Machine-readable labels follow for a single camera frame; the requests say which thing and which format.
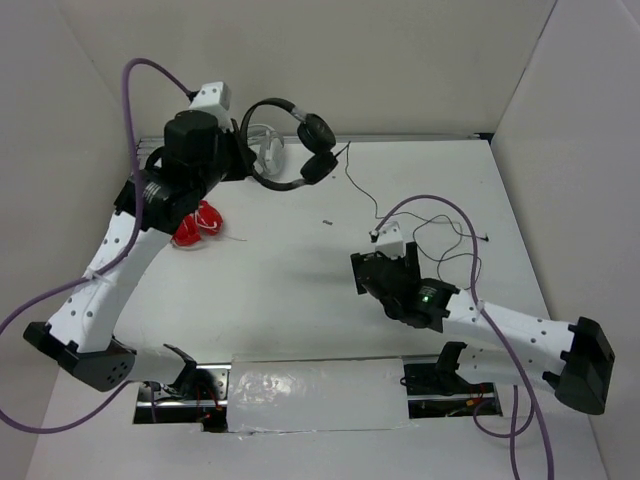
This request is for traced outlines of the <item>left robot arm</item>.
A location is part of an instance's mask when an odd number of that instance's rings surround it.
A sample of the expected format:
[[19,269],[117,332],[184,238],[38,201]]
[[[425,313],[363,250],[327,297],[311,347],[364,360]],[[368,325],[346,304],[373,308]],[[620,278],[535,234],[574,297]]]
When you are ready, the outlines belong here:
[[24,339],[75,379],[100,392],[130,382],[156,383],[176,399],[197,387],[196,361],[166,344],[159,350],[127,346],[116,324],[143,274],[170,244],[184,218],[220,182],[252,172],[248,122],[230,129],[207,112],[178,113],[164,143],[135,169],[115,201],[106,235],[71,295],[45,322],[30,323]]

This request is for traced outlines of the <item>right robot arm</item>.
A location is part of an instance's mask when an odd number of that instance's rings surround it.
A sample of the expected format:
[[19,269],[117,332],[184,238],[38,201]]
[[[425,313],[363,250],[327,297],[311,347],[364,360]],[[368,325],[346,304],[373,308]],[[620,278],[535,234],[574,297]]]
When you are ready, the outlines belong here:
[[457,392],[468,383],[530,382],[573,410],[604,413],[615,354],[598,322],[526,315],[424,278],[415,243],[401,256],[375,250],[354,253],[350,261],[358,293],[375,298],[388,318],[454,336],[436,369],[444,390]]

